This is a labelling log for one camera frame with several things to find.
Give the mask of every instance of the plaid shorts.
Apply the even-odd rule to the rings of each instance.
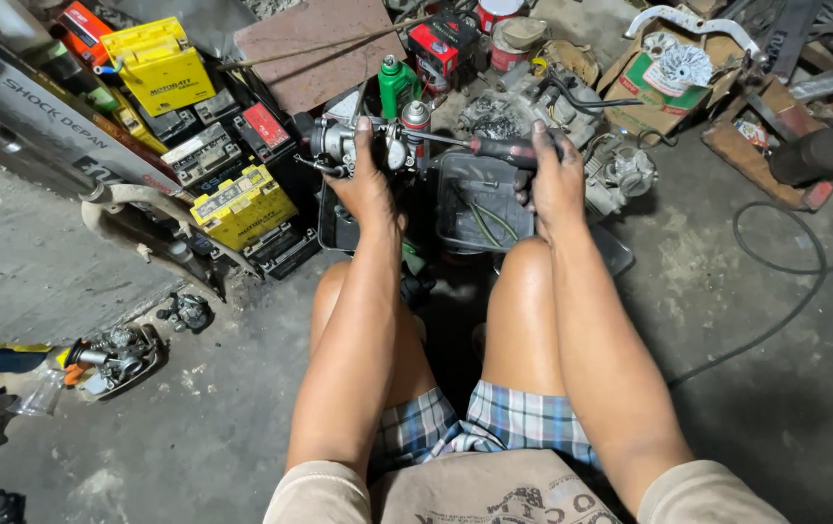
[[[368,479],[457,451],[553,449],[600,470],[568,398],[524,393],[479,380],[466,420],[439,388],[388,409],[378,424]]]

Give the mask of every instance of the hand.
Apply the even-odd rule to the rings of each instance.
[[[339,196],[364,230],[392,226],[403,232],[406,219],[397,213],[387,176],[378,171],[372,158],[371,144],[375,132],[371,119],[362,116],[355,126],[355,173],[350,178],[335,178],[323,173],[326,183]]]
[[[585,167],[581,153],[564,134],[558,139],[562,161],[555,151],[553,137],[546,123],[533,123],[533,148],[539,169],[533,177],[533,194],[526,208],[537,214],[537,231],[552,244],[553,234],[585,218]]]

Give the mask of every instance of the forearm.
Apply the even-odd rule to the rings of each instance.
[[[608,478],[635,510],[648,483],[690,452],[587,225],[562,230],[552,245],[563,383]]]
[[[288,469],[329,459],[364,475],[393,375],[399,264],[396,228],[361,233],[297,395]]]

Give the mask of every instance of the yellow battery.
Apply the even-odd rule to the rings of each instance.
[[[99,38],[119,76],[151,116],[215,96],[206,67],[177,18]]]
[[[167,152],[167,146],[151,134],[148,126],[144,125],[144,121],[139,116],[138,111],[135,111],[135,108],[131,106],[129,99],[122,94],[122,91],[116,88],[109,89],[113,92],[115,100],[119,101],[119,108],[112,111],[113,120],[158,155],[165,154]]]
[[[297,213],[294,203],[264,166],[248,166],[236,180],[198,196],[190,213],[219,242],[240,250]]]

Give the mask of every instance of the pliers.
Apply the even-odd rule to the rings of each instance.
[[[471,192],[459,185],[455,178],[450,178],[449,184],[452,185],[452,189],[456,193],[458,199],[471,210],[471,217],[474,219],[475,224],[478,225],[478,229],[480,229],[481,234],[483,234],[484,238],[487,239],[487,242],[497,247],[503,247],[503,245],[491,233],[487,224],[484,223],[482,215],[490,217],[491,220],[493,220],[498,226],[501,226],[501,228],[506,231],[506,233],[510,235],[515,242],[520,240],[520,235],[517,234],[516,230],[511,227],[510,224],[503,219],[503,217],[475,202],[474,196],[471,195]]]

